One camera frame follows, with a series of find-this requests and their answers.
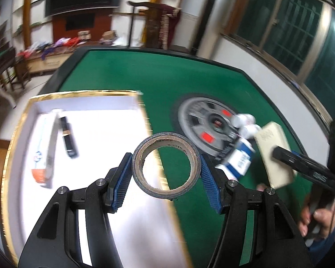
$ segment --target person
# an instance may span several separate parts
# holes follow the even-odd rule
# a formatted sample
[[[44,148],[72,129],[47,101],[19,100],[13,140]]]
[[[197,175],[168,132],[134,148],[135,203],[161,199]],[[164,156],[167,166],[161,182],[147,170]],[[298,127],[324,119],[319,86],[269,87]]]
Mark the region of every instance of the person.
[[[258,191],[263,191],[267,186],[259,184]],[[309,209],[310,194],[304,199],[304,204],[300,212],[298,228],[303,237],[308,233],[308,225],[312,220],[312,215]],[[321,225],[319,237],[316,238],[313,244],[308,248],[310,258],[315,266],[329,251],[335,242],[335,204],[331,210],[317,209],[314,214],[314,219]]]

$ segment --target blue sleeve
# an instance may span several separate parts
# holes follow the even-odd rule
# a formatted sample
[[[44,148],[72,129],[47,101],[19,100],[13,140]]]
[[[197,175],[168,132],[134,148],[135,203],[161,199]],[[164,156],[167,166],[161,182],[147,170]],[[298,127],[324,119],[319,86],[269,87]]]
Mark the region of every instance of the blue sleeve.
[[[334,242],[335,228],[325,240],[313,242],[308,250],[314,266],[327,254]]]

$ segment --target green tabletop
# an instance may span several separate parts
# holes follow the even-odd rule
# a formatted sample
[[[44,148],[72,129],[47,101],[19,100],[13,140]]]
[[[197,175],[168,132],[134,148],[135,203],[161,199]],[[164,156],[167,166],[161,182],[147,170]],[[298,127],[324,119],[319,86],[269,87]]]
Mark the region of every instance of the green tabletop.
[[[301,151],[300,144],[276,107],[246,74],[237,69],[183,56],[93,49],[78,60],[68,60],[61,72],[69,73],[66,73],[59,91],[141,91],[154,133],[174,131],[170,118],[173,104],[183,95],[201,93],[217,97],[240,113],[252,114],[260,126],[270,121],[280,124],[291,149]],[[240,181],[251,189],[261,182],[268,184],[261,156],[256,145],[254,148],[256,154],[252,164]],[[169,148],[161,149],[159,153],[170,188],[180,186],[189,174],[188,159],[178,150]],[[308,181],[298,176],[293,184],[277,190],[295,219],[310,186]],[[201,181],[174,201],[174,205],[194,266],[206,268],[224,217],[210,207]],[[253,214],[250,212],[248,219],[241,264],[248,262],[250,256],[253,233]]]

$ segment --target tiled floor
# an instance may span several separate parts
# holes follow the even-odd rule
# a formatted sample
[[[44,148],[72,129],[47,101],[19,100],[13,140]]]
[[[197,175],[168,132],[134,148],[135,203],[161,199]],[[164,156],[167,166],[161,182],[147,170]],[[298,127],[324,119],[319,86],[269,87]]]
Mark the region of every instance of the tiled floor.
[[[14,109],[11,108],[6,99],[0,97],[0,139],[11,140],[11,136],[13,135],[29,98],[36,96],[50,77],[51,75],[34,77],[26,84],[24,90],[17,87],[14,92],[11,92],[10,94],[13,96],[17,104]],[[1,236],[0,248],[2,250],[4,249]]]

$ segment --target roll of tape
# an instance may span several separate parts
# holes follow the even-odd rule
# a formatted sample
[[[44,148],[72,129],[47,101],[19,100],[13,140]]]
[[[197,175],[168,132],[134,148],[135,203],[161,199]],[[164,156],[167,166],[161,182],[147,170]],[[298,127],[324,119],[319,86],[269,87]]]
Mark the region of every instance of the roll of tape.
[[[149,185],[143,175],[143,165],[147,155],[159,147],[171,146],[183,151],[190,160],[190,176],[180,187],[163,191]],[[201,173],[201,159],[196,146],[184,136],[173,132],[154,134],[146,138],[135,149],[132,158],[132,173],[136,184],[148,195],[161,199],[174,199],[188,192],[197,182]]]

